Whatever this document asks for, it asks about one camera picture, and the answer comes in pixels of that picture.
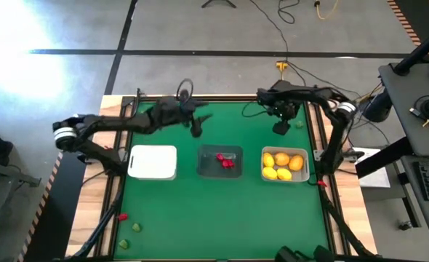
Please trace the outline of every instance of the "desk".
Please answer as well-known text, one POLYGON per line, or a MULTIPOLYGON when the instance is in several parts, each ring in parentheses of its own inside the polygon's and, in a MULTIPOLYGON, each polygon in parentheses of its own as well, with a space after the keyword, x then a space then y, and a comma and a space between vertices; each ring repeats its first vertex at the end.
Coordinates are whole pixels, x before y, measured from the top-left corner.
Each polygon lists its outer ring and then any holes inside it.
MULTIPOLYGON (((422 127, 423 120, 409 112, 416 99, 423 95, 429 95, 429 64, 412 66, 406 76, 395 74, 390 65, 381 66, 379 71, 385 86, 382 95, 389 96, 392 101, 406 137, 357 164, 358 176, 368 175, 400 159, 429 228, 429 201, 425 201, 421 195, 417 173, 412 166, 413 162, 429 162, 429 125, 422 127)), ((409 195, 406 194, 403 198, 404 204, 412 223, 417 227, 419 226, 417 216, 411 208, 413 203, 408 199, 409 195)))
MULTIPOLYGON (((121 96, 105 96, 102 101, 102 106, 100 110, 100 114, 115 116, 119 115, 121 110, 121 96)), ((326 134, 330 135, 330 130, 332 127, 329 122, 325 122, 326 134)), ((318 128, 314 128, 313 131, 315 133, 318 132, 318 128)), ((121 142, 124 142, 127 138, 127 134, 123 134, 121 137, 121 142)), ((102 146, 113 146, 114 142, 114 132, 103 132, 97 133, 94 138, 94 142, 102 145, 102 146)), ((321 141, 317 140, 316 144, 321 146, 321 141)), ((254 168, 260 168, 260 165, 255 165, 254 168)), ((346 170, 353 170, 353 165, 350 163, 344 163, 341 168, 346 170)), ((84 179, 94 175, 95 173, 101 171, 102 167, 100 164, 92 164, 87 167, 85 172, 84 179)), ((348 175, 342 172, 336 173, 337 179, 337 187, 340 193, 340 201, 342 203, 342 211, 344 213, 344 217, 350 228, 356 234, 356 236, 365 244, 366 248, 376 252, 376 248, 374 246, 374 240, 372 238, 371 228, 369 226, 368 217, 366 215, 366 209, 364 206, 363 197, 361 195, 361 190, 358 184, 358 179, 355 175, 348 175)), ((79 197, 79 204, 76 211, 76 216, 73 222, 73 229, 71 232, 69 246, 67 250, 67 254, 71 255, 75 253, 82 245, 82 243, 88 238, 91 234, 93 228, 97 225, 97 222, 100 218, 100 210, 101 205, 103 203, 103 194, 105 191, 106 177, 98 177, 94 180, 88 182, 83 189, 81 190, 81 194, 79 197)), ((107 254, 112 251, 113 247, 108 248, 111 234, 111 225, 108 225, 108 228, 105 232, 105 238, 103 242, 103 254, 107 254)), ((337 243, 337 251, 339 252, 342 249, 342 246, 339 245, 340 241, 339 231, 336 229, 335 224, 332 224, 332 234, 334 235, 334 239, 336 239, 337 243)))

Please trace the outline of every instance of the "black floor stripe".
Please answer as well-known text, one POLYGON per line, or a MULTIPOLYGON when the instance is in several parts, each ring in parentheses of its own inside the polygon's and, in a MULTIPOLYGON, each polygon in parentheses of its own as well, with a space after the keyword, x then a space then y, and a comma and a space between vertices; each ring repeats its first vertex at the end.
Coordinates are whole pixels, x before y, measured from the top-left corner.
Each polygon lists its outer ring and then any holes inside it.
POLYGON ((111 50, 111 49, 32 49, 36 55, 154 55, 154 56, 221 56, 221 57, 305 57, 305 58, 394 58, 401 59, 406 53, 362 52, 274 52, 274 51, 210 51, 210 50, 111 50))
POLYGON ((134 10, 137 4, 137 0, 132 0, 127 12, 126 22, 124 28, 122 28, 121 38, 119 39, 118 49, 116 50, 116 56, 114 57, 113 65, 111 66, 110 76, 106 83, 105 95, 113 94, 114 83, 116 82, 116 76, 118 74, 119 65, 121 64, 122 54, 126 46, 127 36, 129 35, 130 26, 132 24, 132 17, 134 16, 134 10))
POLYGON ((271 52, 271 51, 203 51, 203 50, 124 50, 122 55, 223 56, 223 57, 308 57, 308 58, 404 58, 405 53, 360 52, 271 52))
POLYGON ((395 0, 421 41, 429 37, 429 0, 395 0))

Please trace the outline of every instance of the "black metal frame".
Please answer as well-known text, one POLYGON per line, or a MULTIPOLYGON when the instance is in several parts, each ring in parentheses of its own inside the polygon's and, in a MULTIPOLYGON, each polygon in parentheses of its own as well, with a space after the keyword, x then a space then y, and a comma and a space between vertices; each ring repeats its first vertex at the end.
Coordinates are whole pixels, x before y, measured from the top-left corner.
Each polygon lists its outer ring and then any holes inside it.
MULTIPOLYGON (((195 98, 200 99, 200 100, 205 100, 205 101, 209 101, 209 102, 249 102, 249 101, 253 101, 255 100, 255 95, 194 95, 195 98)), ((158 98, 160 98, 159 96, 148 96, 148 97, 143 97, 140 99, 139 102, 155 102, 158 98)), ((130 102, 132 100, 134 100, 135 97, 123 97, 122 102, 121 102, 121 112, 120 115, 124 115, 126 112, 126 108, 127 106, 130 104, 130 102)), ((135 110, 135 107, 138 106, 138 103, 134 103, 132 110, 135 110)), ((310 145, 313 149, 316 148, 316 142, 315 142, 315 135, 313 133, 313 125, 311 123, 310 120, 310 111, 308 109, 307 106, 303 107, 305 109, 305 120, 307 122, 308 125, 308 133, 310 138, 310 145)), ((318 120, 318 128, 321 130, 320 128, 320 120, 318 120)), ((129 146, 131 143, 131 139, 132 139, 132 135, 128 134, 127 136, 127 140, 126 140, 126 146, 129 146)), ((119 147, 119 142, 121 140, 121 134, 119 134, 119 132, 116 134, 115 137, 115 148, 119 147)), ((121 186, 124 187, 126 178, 121 177, 120 181, 119 181, 119 188, 121 188, 121 186)), ((333 186, 331 186, 331 192, 334 198, 334 206, 339 210, 339 214, 342 214, 342 207, 339 201, 339 197, 338 197, 338 192, 337 192, 337 187, 336 187, 336 183, 331 182, 331 184, 333 186)), ((109 205, 109 199, 111 199, 111 189, 113 188, 113 179, 109 179, 107 180, 107 185, 105 188, 105 196, 104 199, 108 200, 108 203, 106 204, 105 202, 103 202, 103 208, 102 210, 107 210, 108 209, 108 205, 109 205)), ((318 190, 319 196, 320 196, 320 200, 321 200, 321 209, 323 211, 323 221, 324 221, 324 226, 325 226, 325 230, 326 230, 326 238, 328 239, 328 246, 329 249, 335 253, 336 252, 336 246, 335 246, 335 241, 334 241, 334 235, 332 233, 332 225, 330 222, 330 218, 329 218, 329 214, 326 211, 326 208, 324 206, 324 194, 326 192, 324 192, 324 190, 319 189, 318 190)), ((121 211, 121 201, 117 204, 117 208, 116 208, 116 213, 115 215, 119 214, 121 211)), ((114 257, 114 251, 115 251, 115 246, 116 246, 116 235, 117 235, 117 231, 119 229, 119 223, 117 222, 116 219, 113 220, 113 224, 111 227, 111 240, 110 240, 110 245, 108 247, 108 255, 106 256, 107 259, 113 259, 114 257)), ((348 242, 345 241, 343 236, 341 236, 342 239, 342 246, 345 247, 346 245, 348 246, 348 242)), ((101 240, 102 242, 99 242, 97 244, 97 247, 95 247, 95 250, 97 250, 96 252, 94 252, 94 257, 100 257, 101 254, 101 250, 102 250, 102 243, 103 240, 101 240)), ((345 249, 344 248, 344 253, 345 255, 349 255, 350 254, 350 248, 345 249)))
POLYGON ((413 200, 410 197, 410 193, 408 191, 408 188, 406 187, 407 184, 410 184, 409 178, 406 176, 405 172, 400 172, 399 168, 396 165, 396 172, 398 181, 402 185, 402 189, 404 190, 404 197, 402 197, 402 202, 404 203, 405 210, 407 215, 409 216, 409 222, 410 227, 412 228, 418 228, 421 227, 420 217, 417 214, 417 211, 415 210, 415 206, 413 204, 413 200))
MULTIPOLYGON (((313 105, 313 108, 315 109, 316 122, 318 125, 321 144, 323 145, 323 148, 326 148, 328 146, 328 139, 326 137, 326 130, 324 129, 323 115, 321 114, 321 109, 318 105, 313 105)), ((337 213, 343 217, 342 205, 340 204, 339 198, 339 191, 337 190, 336 177, 334 177, 333 175, 329 176, 329 187, 331 188, 332 199, 337 209, 337 213)), ((342 232, 340 232, 340 240, 342 242, 344 255, 351 255, 350 245, 342 232)))
POLYGON ((13 170, 11 167, 5 167, 0 165, 0 175, 8 178, 15 178, 16 180, 22 181, 29 184, 32 187, 40 185, 40 178, 33 178, 29 175, 23 174, 17 170, 13 170))

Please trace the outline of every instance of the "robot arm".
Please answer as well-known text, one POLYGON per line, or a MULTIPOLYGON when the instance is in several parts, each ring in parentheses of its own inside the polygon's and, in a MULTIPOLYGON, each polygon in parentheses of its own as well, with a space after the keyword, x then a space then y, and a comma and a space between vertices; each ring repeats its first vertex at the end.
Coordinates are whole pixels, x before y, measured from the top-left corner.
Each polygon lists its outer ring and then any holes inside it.
POLYGON ((211 114, 194 119, 193 113, 197 107, 206 104, 208 103, 192 98, 180 102, 177 98, 167 97, 158 100, 144 113, 131 117, 96 115, 71 117, 53 124, 56 146, 64 151, 76 151, 81 143, 96 132, 126 130, 149 135, 163 127, 174 124, 188 126, 189 123, 191 123, 192 136, 197 138, 202 132, 201 123, 211 114))
POLYGON ((333 126, 328 147, 318 161, 320 175, 332 175, 343 161, 342 144, 348 132, 348 125, 353 121, 357 112, 355 103, 350 101, 341 92, 331 87, 301 87, 279 80, 269 90, 258 89, 258 103, 265 106, 269 115, 277 116, 280 122, 274 124, 273 131, 285 135, 290 128, 288 121, 297 116, 303 102, 319 104, 326 117, 333 126), (329 100, 340 102, 333 111, 328 104, 329 100))

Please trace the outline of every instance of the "black stand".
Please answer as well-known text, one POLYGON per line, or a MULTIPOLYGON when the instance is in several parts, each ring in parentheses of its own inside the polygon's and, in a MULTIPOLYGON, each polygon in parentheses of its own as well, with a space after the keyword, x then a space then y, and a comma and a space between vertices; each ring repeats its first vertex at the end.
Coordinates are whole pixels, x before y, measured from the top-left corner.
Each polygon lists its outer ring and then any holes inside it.
POLYGON ((398 180, 402 185, 402 189, 404 190, 405 196, 402 198, 402 201, 404 202, 406 213, 407 215, 409 215, 409 220, 400 223, 398 225, 398 229, 405 231, 412 228, 419 228, 421 227, 421 222, 420 222, 420 219, 418 218, 417 211, 415 210, 413 201, 410 198, 410 194, 406 187, 406 185, 409 184, 409 179, 407 178, 405 172, 398 174, 397 176, 398 176, 398 180))
POLYGON ((409 139, 407 137, 403 137, 396 142, 391 143, 388 147, 382 149, 374 156, 356 164, 355 168, 358 173, 358 179, 364 178, 374 171, 399 160, 401 157, 411 154, 413 154, 413 150, 410 146, 409 139))
MULTIPOLYGON (((209 5, 209 3, 211 3, 211 2, 213 2, 214 0, 208 0, 208 2, 206 2, 205 4, 203 4, 202 6, 201 6, 201 8, 205 8, 205 7, 207 7, 207 5, 209 5)), ((230 7, 232 7, 232 8, 237 8, 236 7, 236 5, 235 4, 233 4, 231 1, 229 1, 229 0, 223 0, 223 1, 226 1, 229 5, 230 5, 230 7)))
POLYGON ((37 187, 40 185, 40 178, 33 178, 29 175, 22 174, 21 172, 18 172, 17 170, 13 170, 10 167, 5 167, 0 165, 0 175, 9 177, 9 178, 16 178, 19 181, 28 183, 32 187, 37 187))

